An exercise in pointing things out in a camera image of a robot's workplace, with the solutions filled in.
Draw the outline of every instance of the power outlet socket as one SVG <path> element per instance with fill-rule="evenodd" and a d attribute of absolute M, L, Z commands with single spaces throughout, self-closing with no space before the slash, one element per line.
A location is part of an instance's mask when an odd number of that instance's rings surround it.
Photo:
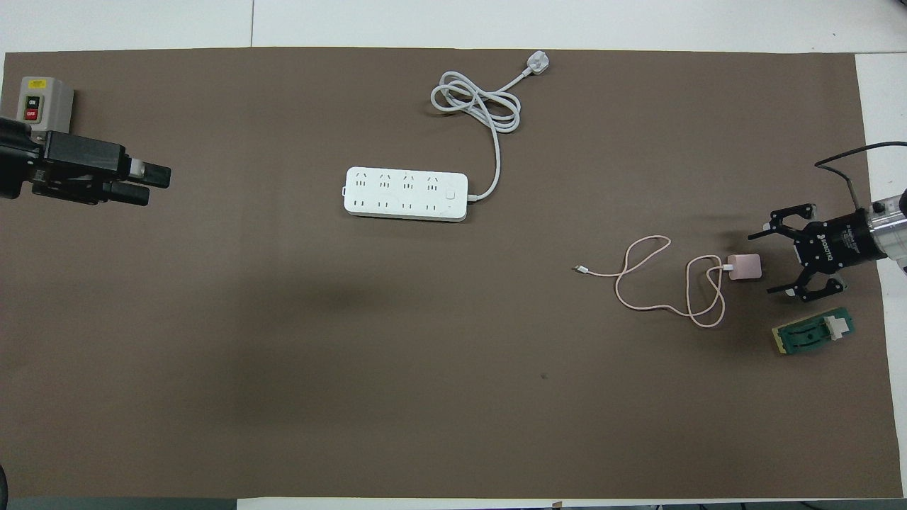
<path fill-rule="evenodd" d="M 355 216 L 463 221 L 468 186 L 462 173 L 354 166 L 346 171 L 343 204 Z"/>

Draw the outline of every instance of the green electronic component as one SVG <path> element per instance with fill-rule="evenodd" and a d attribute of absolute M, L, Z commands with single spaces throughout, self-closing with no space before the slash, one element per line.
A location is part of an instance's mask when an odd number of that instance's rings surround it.
<path fill-rule="evenodd" d="M 772 328 L 772 333 L 781 354 L 796 354 L 850 335 L 853 319 L 847 309 L 841 307 Z"/>

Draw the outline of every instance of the brown table surface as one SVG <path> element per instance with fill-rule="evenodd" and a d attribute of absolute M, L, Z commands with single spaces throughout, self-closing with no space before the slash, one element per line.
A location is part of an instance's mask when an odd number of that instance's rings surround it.
<path fill-rule="evenodd" d="M 766 295 L 773 209 L 849 211 L 812 162 L 863 144 L 853 56 L 550 52 L 512 90 L 501 183 L 458 224 L 357 218 L 353 165 L 493 174 L 487 129 L 434 113 L 530 52 L 242 48 L 8 54 L 76 91 L 72 132 L 173 169 L 151 205 L 0 203 L 0 455 L 16 495 L 900 496 L 873 264 L 845 293 Z M 868 200 L 864 157 L 843 169 Z M 714 330 L 682 303 L 703 253 L 758 252 Z M 705 291 L 698 296 L 705 299 Z M 856 332 L 783 357 L 773 326 Z"/>

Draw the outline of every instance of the white charging cable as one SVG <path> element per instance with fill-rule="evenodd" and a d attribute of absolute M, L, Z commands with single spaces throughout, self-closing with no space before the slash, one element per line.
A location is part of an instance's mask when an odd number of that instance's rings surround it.
<path fill-rule="evenodd" d="M 635 266 L 633 266 L 631 268 L 629 266 L 630 252 L 633 251 L 633 247 L 635 247 L 637 244 L 640 244 L 641 242 L 646 241 L 646 240 L 664 240 L 664 241 L 666 241 L 666 243 L 664 244 L 664 246 L 661 246 L 657 250 L 651 252 L 645 259 L 643 259 L 641 262 L 637 263 Z M 668 238 L 667 236 L 662 236 L 662 235 L 646 236 L 642 239 L 634 241 L 633 244 L 630 244 L 629 247 L 627 247 L 627 251 L 624 253 L 624 267 L 618 273 L 614 273 L 614 274 L 597 273 L 597 272 L 590 271 L 589 268 L 587 268 L 585 266 L 576 266 L 574 269 L 582 274 L 589 274 L 592 276 L 598 276 L 598 277 L 602 277 L 602 278 L 616 278 L 616 280 L 614 280 L 614 294 L 618 297 L 618 300 L 621 303 L 623 303 L 623 305 L 625 307 L 627 307 L 629 309 L 634 309 L 634 310 L 639 310 L 639 311 L 647 311 L 647 310 L 653 310 L 653 309 L 666 309 L 666 310 L 670 310 L 670 311 L 678 314 L 681 317 L 688 317 L 697 326 L 700 326 L 701 328 L 713 328 L 713 327 L 717 326 L 721 322 L 721 320 L 725 317 L 725 297 L 721 294 L 721 275 L 725 271 L 730 271 L 734 268 L 734 266 L 732 266 L 730 264 L 722 264 L 721 257 L 718 257 L 717 255 L 702 255 L 702 256 L 696 257 L 695 259 L 691 260 L 690 262 L 687 262 L 687 273 L 686 273 L 687 312 L 686 313 L 674 308 L 671 305 L 652 305 L 652 306 L 648 306 L 648 307 L 638 307 L 638 306 L 629 304 L 624 298 L 622 298 L 620 296 L 620 281 L 623 280 L 623 277 L 625 277 L 628 274 L 630 274 L 631 272 L 639 269 L 639 267 L 641 267 L 643 264 L 648 262 L 649 259 L 651 259 L 652 257 L 655 257 L 656 255 L 658 255 L 661 251 L 663 251 L 670 245 L 671 245 L 671 239 Z M 714 260 L 717 263 L 717 265 L 714 265 L 711 268 L 708 268 L 706 270 L 706 279 L 708 280 L 708 283 L 711 284 L 712 289 L 715 289 L 715 298 L 712 299 L 712 303 L 710 305 L 708 305 L 708 307 L 706 307 L 702 311 L 698 311 L 698 312 L 694 313 L 693 305 L 690 303 L 690 297 L 689 297 L 689 270 L 693 266 L 694 263 L 696 263 L 700 260 Z M 712 279 L 713 271 L 717 271 L 717 273 L 718 273 L 717 281 Z M 712 322 L 710 324 L 705 324 L 705 323 L 699 322 L 699 320 L 697 320 L 697 317 L 707 314 L 718 304 L 720 304 L 721 313 L 718 315 L 718 318 L 715 320 L 715 322 Z"/>
<path fill-rule="evenodd" d="M 549 59 L 545 52 L 535 52 L 526 61 L 526 69 L 519 76 L 493 92 L 483 90 L 465 75 L 456 71 L 448 71 L 441 75 L 438 86 L 432 90 L 432 105 L 444 113 L 469 113 L 477 121 L 492 130 L 494 180 L 485 193 L 467 195 L 466 200 L 470 202 L 480 201 L 492 194 L 492 191 L 498 185 L 498 180 L 501 178 L 501 145 L 498 142 L 498 133 L 513 132 L 520 125 L 520 100 L 515 95 L 507 92 L 507 90 L 530 74 L 541 74 L 545 69 L 548 69 L 548 64 Z M 447 102 L 447 105 L 438 103 L 437 96 L 439 93 Z M 497 104 L 510 113 L 506 115 L 490 113 L 488 106 L 485 104 L 486 102 Z"/>

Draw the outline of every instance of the white floor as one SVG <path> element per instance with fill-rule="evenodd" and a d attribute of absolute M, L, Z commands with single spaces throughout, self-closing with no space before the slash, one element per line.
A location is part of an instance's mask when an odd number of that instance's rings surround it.
<path fill-rule="evenodd" d="M 0 1 L 0 55 L 251 45 L 856 53 L 866 141 L 907 140 L 907 54 L 898 54 L 907 52 L 907 6 L 896 0 Z M 874 199 L 907 188 L 904 161 L 897 149 L 869 153 Z M 879 262 L 879 272 L 903 444 L 907 281 L 889 260 Z M 901 471 L 907 485 L 905 451 Z M 239 508 L 513 508 L 555 501 L 268 498 L 240 500 Z"/>

